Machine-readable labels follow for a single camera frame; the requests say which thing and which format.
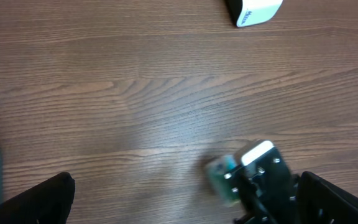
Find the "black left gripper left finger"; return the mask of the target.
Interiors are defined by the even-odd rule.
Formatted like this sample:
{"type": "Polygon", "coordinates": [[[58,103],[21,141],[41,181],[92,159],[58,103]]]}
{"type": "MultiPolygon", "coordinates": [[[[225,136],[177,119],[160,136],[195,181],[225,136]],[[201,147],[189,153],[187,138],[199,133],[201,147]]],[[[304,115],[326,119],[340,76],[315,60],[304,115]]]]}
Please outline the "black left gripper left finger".
{"type": "Polygon", "coordinates": [[[61,172],[0,204],[0,223],[65,224],[75,196],[75,180],[61,172]]]}

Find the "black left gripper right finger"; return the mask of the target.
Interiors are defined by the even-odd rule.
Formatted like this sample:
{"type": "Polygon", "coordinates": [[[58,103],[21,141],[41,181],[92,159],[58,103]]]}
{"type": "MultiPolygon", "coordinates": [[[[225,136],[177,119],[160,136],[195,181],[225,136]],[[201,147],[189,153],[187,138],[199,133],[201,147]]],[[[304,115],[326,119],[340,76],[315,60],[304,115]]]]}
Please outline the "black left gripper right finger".
{"type": "Polygon", "coordinates": [[[302,173],[296,201],[301,223],[358,224],[358,197],[312,172],[302,173]]]}

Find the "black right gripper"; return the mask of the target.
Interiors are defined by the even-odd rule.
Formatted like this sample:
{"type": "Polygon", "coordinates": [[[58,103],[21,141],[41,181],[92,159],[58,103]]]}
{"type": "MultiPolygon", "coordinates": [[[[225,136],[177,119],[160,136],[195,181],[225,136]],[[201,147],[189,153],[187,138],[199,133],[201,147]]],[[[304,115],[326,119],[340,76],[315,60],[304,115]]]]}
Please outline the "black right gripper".
{"type": "Polygon", "coordinates": [[[296,224],[300,222],[296,207],[298,175],[293,175],[277,147],[248,160],[254,147],[242,155],[244,161],[224,178],[229,190],[240,201],[245,214],[233,219],[234,224],[296,224]]]}

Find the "green Kleenex Play tissue pack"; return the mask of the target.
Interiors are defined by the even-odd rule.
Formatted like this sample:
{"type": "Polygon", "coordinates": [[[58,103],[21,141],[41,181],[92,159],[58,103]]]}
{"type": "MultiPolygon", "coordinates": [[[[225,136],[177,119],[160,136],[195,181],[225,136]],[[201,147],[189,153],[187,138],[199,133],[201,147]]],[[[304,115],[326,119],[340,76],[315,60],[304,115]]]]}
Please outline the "green Kleenex Play tissue pack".
{"type": "Polygon", "coordinates": [[[240,201],[238,188],[232,182],[234,175],[231,171],[236,167],[237,163],[232,155],[217,157],[204,167],[213,190],[227,207],[232,207],[240,201]]]}

